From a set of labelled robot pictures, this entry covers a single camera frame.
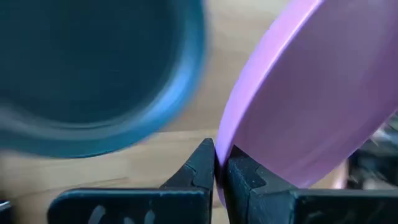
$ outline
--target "pink plastic lid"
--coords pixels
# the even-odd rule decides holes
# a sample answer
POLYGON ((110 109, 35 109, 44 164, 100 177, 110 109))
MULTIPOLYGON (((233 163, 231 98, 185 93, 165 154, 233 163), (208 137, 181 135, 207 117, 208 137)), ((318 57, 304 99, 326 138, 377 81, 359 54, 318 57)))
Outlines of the pink plastic lid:
POLYGON ((398 106, 397 11, 398 1, 293 0, 231 92, 220 170, 236 145, 308 187, 353 153, 398 106))

